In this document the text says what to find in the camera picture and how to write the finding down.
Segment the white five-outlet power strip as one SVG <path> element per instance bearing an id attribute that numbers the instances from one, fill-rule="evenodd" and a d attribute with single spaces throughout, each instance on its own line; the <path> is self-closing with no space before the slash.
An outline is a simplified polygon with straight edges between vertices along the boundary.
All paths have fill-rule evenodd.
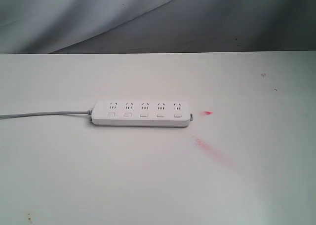
<path id="1" fill-rule="evenodd" d="M 165 100 L 104 100 L 91 111 L 97 126 L 187 127 L 193 121 L 189 105 Z"/>

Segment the grey backdrop cloth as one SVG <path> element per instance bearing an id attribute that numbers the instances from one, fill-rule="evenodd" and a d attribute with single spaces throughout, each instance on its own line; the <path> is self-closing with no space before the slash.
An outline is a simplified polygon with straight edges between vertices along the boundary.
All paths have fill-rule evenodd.
<path id="1" fill-rule="evenodd" d="M 0 0 L 2 54 L 315 48 L 316 0 Z"/>

